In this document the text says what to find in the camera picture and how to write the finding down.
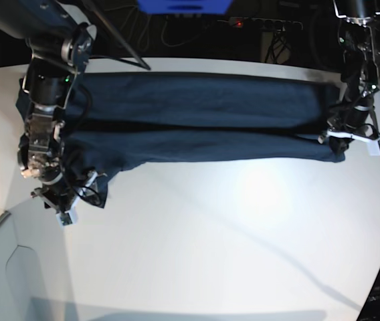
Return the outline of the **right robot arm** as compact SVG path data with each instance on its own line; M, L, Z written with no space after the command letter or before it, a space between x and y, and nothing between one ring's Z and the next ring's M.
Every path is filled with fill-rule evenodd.
M20 171L41 182L33 195L64 218L70 217L78 201L95 207L105 204L97 186L98 171L76 174L64 161L65 141L71 133L64 120L66 108L72 92L80 88L98 28L87 13L94 14L98 24L131 55L132 65L148 68L94 1L78 5L0 1L0 30L24 39L31 49L21 87L29 98L29 109L17 153Z

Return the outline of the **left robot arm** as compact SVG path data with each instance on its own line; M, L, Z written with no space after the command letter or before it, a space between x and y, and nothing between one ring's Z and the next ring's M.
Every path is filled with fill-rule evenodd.
M375 95L380 92L380 1L334 1L340 20L338 43L343 49L347 89L340 103L329 109L330 140L370 141L380 137Z

